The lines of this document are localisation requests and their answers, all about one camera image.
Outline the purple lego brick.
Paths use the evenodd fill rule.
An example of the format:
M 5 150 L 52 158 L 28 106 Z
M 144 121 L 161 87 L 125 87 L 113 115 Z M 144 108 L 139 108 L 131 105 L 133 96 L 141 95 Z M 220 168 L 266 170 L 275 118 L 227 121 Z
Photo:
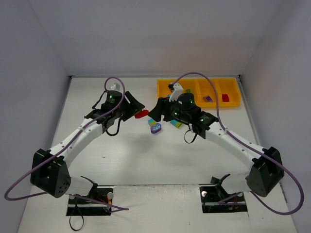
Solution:
M 209 95 L 203 96 L 203 100 L 204 100 L 205 102 L 213 102 L 213 99 L 212 99 Z

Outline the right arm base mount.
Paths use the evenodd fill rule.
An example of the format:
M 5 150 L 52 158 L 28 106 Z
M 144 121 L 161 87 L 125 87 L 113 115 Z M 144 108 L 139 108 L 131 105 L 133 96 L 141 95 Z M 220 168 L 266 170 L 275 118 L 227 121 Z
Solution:
M 200 186 L 202 212 L 204 214 L 224 214 L 247 212 L 243 193 L 227 194 L 214 185 Z

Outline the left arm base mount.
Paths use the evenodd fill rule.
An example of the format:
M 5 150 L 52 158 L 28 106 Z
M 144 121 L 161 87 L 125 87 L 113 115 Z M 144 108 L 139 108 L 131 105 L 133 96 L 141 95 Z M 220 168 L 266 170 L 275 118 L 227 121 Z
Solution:
M 100 202 L 112 203 L 113 189 L 112 186 L 99 186 L 98 194 L 94 199 Z M 68 200 L 66 216 L 110 216 L 111 211 L 111 207 L 97 202 L 71 198 Z

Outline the small red lego brick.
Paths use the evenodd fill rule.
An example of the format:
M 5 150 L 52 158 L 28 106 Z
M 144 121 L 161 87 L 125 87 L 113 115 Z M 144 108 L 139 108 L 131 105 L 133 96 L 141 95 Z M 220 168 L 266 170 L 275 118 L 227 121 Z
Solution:
M 230 102 L 230 98 L 228 94 L 222 94 L 222 102 Z

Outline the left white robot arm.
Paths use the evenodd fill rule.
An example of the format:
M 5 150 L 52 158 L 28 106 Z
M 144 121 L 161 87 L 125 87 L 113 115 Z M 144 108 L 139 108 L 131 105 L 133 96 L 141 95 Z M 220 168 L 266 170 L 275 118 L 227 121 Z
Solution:
M 67 138 L 49 150 L 39 149 L 33 157 L 30 182 L 55 198 L 66 195 L 88 196 L 96 184 L 89 178 L 71 177 L 73 160 L 93 140 L 104 134 L 115 121 L 126 121 L 145 106 L 126 91 L 108 91 L 100 108 L 93 107 L 81 125 Z

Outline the red two-by-four lego brick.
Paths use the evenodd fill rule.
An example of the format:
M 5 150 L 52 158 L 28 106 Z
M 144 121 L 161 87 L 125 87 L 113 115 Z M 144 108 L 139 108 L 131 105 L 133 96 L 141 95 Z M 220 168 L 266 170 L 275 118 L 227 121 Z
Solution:
M 135 116 L 136 119 L 139 119 L 139 118 L 147 116 L 148 113 L 149 113 L 148 110 L 142 110 L 142 111 L 136 113 L 134 116 Z

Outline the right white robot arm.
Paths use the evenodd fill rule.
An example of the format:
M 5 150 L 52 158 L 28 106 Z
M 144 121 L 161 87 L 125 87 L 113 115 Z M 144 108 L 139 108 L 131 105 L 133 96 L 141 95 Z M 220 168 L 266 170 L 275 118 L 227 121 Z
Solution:
M 281 163 L 277 149 L 258 146 L 225 129 L 219 118 L 195 104 L 190 93 L 181 94 L 176 101 L 159 98 L 148 115 L 156 122 L 181 122 L 196 136 L 219 145 L 240 160 L 247 168 L 245 172 L 211 179 L 212 184 L 227 194 L 251 191 L 266 197 L 284 177 L 284 171 L 277 166 Z

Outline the multicolor lego block assembly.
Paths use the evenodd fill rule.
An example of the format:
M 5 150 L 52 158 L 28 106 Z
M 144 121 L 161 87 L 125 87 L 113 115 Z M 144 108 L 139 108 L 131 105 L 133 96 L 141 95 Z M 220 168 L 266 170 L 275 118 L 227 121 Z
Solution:
M 171 120 L 170 123 L 177 129 L 179 129 L 183 125 L 183 123 L 176 120 Z

